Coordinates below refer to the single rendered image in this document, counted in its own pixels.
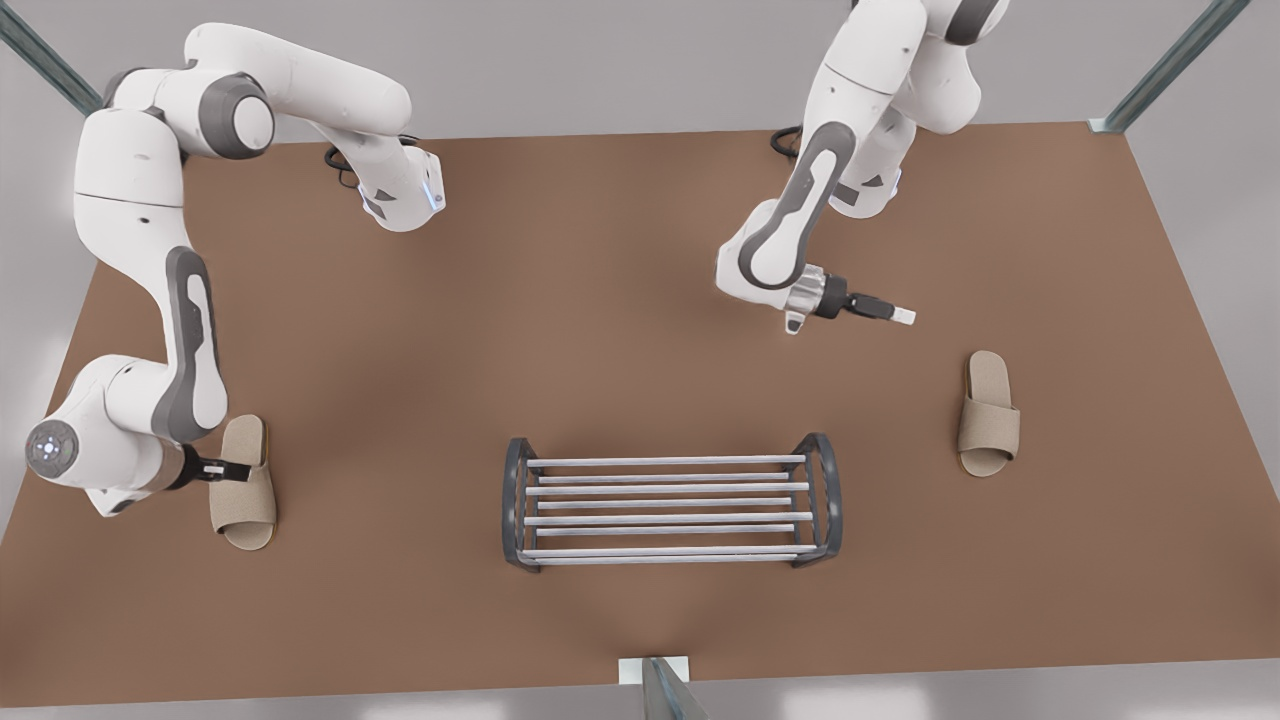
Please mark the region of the silver frame post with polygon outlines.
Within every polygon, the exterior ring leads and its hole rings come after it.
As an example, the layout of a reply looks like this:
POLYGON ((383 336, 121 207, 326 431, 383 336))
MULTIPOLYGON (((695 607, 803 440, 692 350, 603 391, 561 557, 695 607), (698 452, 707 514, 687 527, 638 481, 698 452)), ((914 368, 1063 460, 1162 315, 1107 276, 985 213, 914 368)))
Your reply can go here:
POLYGON ((0 40, 82 115, 102 106, 100 94, 6 0, 0 0, 0 40))
POLYGON ((643 720, 710 720, 689 688, 687 656, 620 659, 618 684, 639 685, 643 720))
POLYGON ((1126 133, 1252 3, 1253 0, 1211 0, 1108 114, 1087 120, 1088 129, 1094 135, 1126 133))

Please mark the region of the grey metal shoe rack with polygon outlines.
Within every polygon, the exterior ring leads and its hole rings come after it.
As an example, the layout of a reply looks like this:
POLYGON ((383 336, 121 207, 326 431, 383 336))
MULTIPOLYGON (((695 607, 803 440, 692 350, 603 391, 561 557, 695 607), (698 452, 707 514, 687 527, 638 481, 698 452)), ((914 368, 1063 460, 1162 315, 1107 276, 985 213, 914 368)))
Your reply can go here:
POLYGON ((785 454, 543 457, 507 448, 500 542, 525 571, 552 566, 785 562, 844 547, 835 448, 820 432, 785 454))

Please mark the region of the beige slipper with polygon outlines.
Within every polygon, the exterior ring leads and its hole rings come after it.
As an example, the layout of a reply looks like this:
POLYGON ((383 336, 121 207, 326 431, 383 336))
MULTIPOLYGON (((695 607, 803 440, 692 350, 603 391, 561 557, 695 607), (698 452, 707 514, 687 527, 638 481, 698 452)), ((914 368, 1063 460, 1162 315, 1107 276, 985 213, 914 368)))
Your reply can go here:
POLYGON ((991 351, 975 351, 965 368, 966 393, 957 424, 957 457, 972 477, 992 477, 1020 451, 1021 414, 1012 404, 1009 368, 991 351))
POLYGON ((212 529, 243 551, 268 546, 276 527, 276 498, 268 465, 268 428, 257 415, 232 419, 221 437, 220 459, 246 465, 247 479, 209 486, 212 529))

